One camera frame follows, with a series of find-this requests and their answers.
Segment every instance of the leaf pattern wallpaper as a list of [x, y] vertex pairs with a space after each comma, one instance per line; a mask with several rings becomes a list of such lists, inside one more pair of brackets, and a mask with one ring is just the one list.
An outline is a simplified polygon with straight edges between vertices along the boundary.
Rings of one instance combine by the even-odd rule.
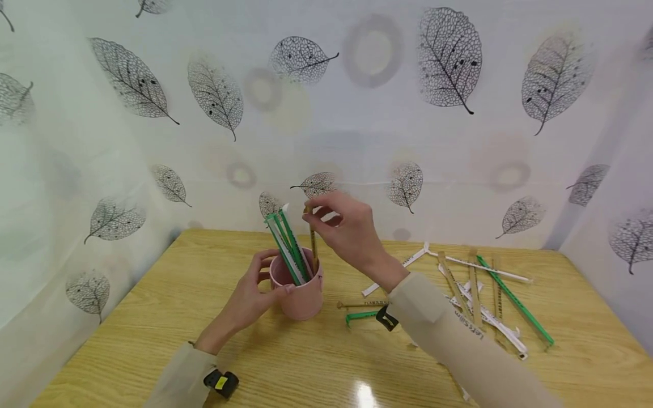
[[0, 126], [22, 125], [34, 114], [30, 91], [33, 82], [24, 87], [7, 74], [0, 73]]
[[503, 216], [501, 223], [503, 234], [497, 237], [501, 238], [506, 234], [516, 234], [540, 224], [546, 214], [546, 209], [536, 198], [526, 196], [515, 201], [508, 207]]
[[573, 33], [547, 38], [531, 58], [522, 82], [522, 105], [533, 119], [544, 124], [573, 104], [589, 85], [594, 56]]
[[127, 207], [115, 199], [100, 200], [91, 217], [91, 231], [84, 243], [92, 236], [105, 241], [121, 240], [138, 231], [145, 223], [145, 209]]
[[633, 275], [633, 265], [653, 260], [653, 209], [643, 209], [615, 223], [609, 241], [610, 248], [628, 263], [628, 273]]
[[14, 25], [11, 24], [11, 20], [9, 20], [9, 17], [7, 17], [7, 15], [5, 14], [5, 0], [0, 0], [0, 14], [2, 14], [2, 16], [7, 21], [7, 24], [9, 24], [9, 29], [11, 30], [11, 32], [12, 33], [15, 32]]
[[150, 171], [165, 198], [173, 202], [183, 202], [192, 207], [186, 202], [186, 188], [183, 186], [182, 179], [173, 169], [164, 165], [154, 165]]
[[583, 170], [578, 180], [567, 187], [567, 190], [572, 189], [569, 202], [583, 207], [587, 206], [606, 173], [608, 173], [608, 169], [610, 169], [608, 165], [593, 165]]
[[90, 39], [100, 67], [130, 112], [145, 118], [168, 117], [168, 102], [158, 79], [145, 63], [122, 45]]
[[66, 297], [72, 304], [90, 315], [97, 315], [102, 323], [102, 310], [109, 300], [111, 285], [103, 274], [83, 272], [66, 281]]
[[243, 117], [243, 96], [240, 87], [224, 67], [214, 67], [204, 55], [188, 63], [188, 84], [204, 113], [218, 125], [227, 128], [236, 141], [236, 127]]
[[414, 214], [410, 206], [417, 200], [422, 191], [424, 175], [422, 169], [412, 162], [403, 163], [393, 170], [394, 178], [387, 187], [390, 201], [401, 207], [406, 207]]
[[[31, 310], [35, 326], [70, 341], [57, 313], [80, 327], [76, 349], [181, 229], [265, 231], [287, 202], [335, 190], [370, 204], [382, 239], [539, 249], [558, 236], [551, 249], [592, 284], [644, 285], [652, 169], [634, 158], [653, 154], [653, 3], [624, 2], [71, 0], [68, 15], [0, 0], [0, 223], [29, 287], [0, 327], [52, 304]], [[28, 261], [51, 250], [71, 263], [40, 282]], [[7, 382], [27, 358], [54, 361], [48, 347], [2, 355], [8, 392], [50, 380]]]
[[280, 78], [305, 85], [313, 85], [322, 79], [329, 61], [319, 45], [302, 37], [286, 37], [272, 50], [268, 64]]
[[290, 187], [294, 189], [299, 187], [303, 190], [308, 198], [313, 198], [322, 194], [337, 190], [335, 186], [336, 175], [331, 172], [316, 173], [304, 180], [300, 185]]
[[144, 11], [151, 14], [163, 14], [170, 10], [172, 0], [138, 0], [138, 5], [140, 9], [136, 18], [139, 18]]
[[422, 98], [436, 106], [462, 105], [481, 74], [481, 39], [470, 19], [449, 7], [429, 8], [419, 22], [417, 65]]
[[259, 209], [261, 210], [263, 219], [266, 219], [268, 215], [279, 211], [282, 206], [283, 204], [281, 201], [267, 191], [263, 191], [259, 196]]

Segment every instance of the pen holder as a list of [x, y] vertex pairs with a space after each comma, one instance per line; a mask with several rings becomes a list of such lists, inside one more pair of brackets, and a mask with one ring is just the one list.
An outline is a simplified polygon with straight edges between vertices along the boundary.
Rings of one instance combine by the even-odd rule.
[[[302, 248], [309, 265], [313, 264], [313, 252], [308, 248]], [[270, 265], [270, 284], [272, 288], [293, 283], [288, 266], [283, 257], [278, 256], [272, 260]], [[313, 278], [295, 289], [285, 298], [281, 299], [281, 310], [283, 314], [292, 320], [308, 320], [315, 316], [322, 309], [322, 265], [317, 260], [317, 273]]]

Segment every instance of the wooden ruler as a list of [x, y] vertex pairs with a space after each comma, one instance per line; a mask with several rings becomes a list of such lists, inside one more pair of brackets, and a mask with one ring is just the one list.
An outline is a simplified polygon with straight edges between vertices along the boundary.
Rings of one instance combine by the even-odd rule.
[[473, 321], [473, 317], [471, 316], [471, 312], [469, 307], [467, 306], [467, 299], [463, 297], [462, 293], [460, 293], [460, 288], [458, 288], [458, 285], [456, 284], [456, 279], [454, 279], [453, 274], [451, 273], [451, 270], [447, 266], [447, 256], [445, 255], [444, 251], [438, 252], [438, 260], [440, 264], [442, 265], [442, 268], [445, 270], [445, 277], [447, 278], [447, 283], [449, 284], [449, 287], [451, 288], [451, 291], [453, 292], [453, 296], [458, 299], [460, 302], [460, 305], [462, 306], [462, 314], [469, 320], [470, 322]]
[[[470, 251], [470, 263], [476, 262], [476, 248], [472, 248]], [[476, 268], [469, 266], [470, 268], [470, 289], [471, 289], [471, 305], [472, 313], [474, 318], [474, 326], [483, 329], [483, 321], [481, 320], [481, 299], [479, 298], [479, 286], [476, 282]]]
[[343, 307], [374, 307], [374, 306], [383, 306], [383, 305], [389, 305], [390, 301], [389, 300], [345, 300], [345, 301], [339, 301], [336, 304], [336, 307], [338, 309], [341, 309]]
[[[492, 254], [492, 267], [500, 268], [501, 267], [501, 258], [499, 255]], [[501, 298], [501, 288], [495, 280], [492, 280], [492, 292], [494, 293], [494, 316], [498, 321], [503, 323], [503, 303]], [[494, 328], [494, 340], [504, 349], [507, 349], [503, 343], [503, 335], [498, 328]]]

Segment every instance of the wooden table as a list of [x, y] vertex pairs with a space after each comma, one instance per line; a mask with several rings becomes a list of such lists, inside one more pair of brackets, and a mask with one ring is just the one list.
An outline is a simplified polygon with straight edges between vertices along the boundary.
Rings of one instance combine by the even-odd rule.
[[[302, 241], [308, 245], [306, 237]], [[227, 344], [219, 366], [240, 378], [229, 406], [469, 406], [445, 368], [409, 346], [400, 328], [388, 332], [374, 319], [353, 321], [351, 329], [345, 326], [346, 312], [336, 308], [337, 301], [360, 298], [370, 281], [323, 242], [318, 245], [325, 271], [322, 311], [309, 321], [294, 322], [273, 309]], [[403, 259], [422, 245], [385, 246]], [[179, 345], [197, 337], [223, 307], [254, 252], [268, 247], [274, 243], [265, 233], [185, 231], [34, 406], [140, 407]], [[463, 259], [469, 251], [461, 245], [432, 249]], [[556, 345], [544, 353], [542, 341], [506, 298], [504, 321], [522, 331], [530, 351], [523, 364], [561, 396], [566, 407], [653, 406], [649, 357], [563, 255], [497, 248], [479, 252], [487, 260], [499, 254], [503, 270], [535, 279], [533, 285], [508, 285]], [[434, 257], [427, 255], [409, 269], [449, 291]], [[451, 264], [451, 269], [457, 279], [467, 280], [466, 267]], [[492, 309], [491, 278], [479, 272], [479, 279], [488, 285], [481, 300]], [[379, 290], [370, 298], [382, 296]], [[222, 403], [210, 396], [205, 406]]]

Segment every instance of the sleeve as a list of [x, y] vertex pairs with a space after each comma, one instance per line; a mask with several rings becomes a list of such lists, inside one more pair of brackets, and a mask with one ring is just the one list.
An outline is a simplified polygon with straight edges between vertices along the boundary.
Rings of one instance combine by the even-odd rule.
[[209, 389], [204, 377], [215, 366], [215, 356], [184, 343], [163, 370], [145, 408], [199, 408]]
[[479, 406], [562, 407], [526, 366], [456, 313], [424, 275], [410, 273], [388, 298], [387, 312], [422, 350], [449, 368]]

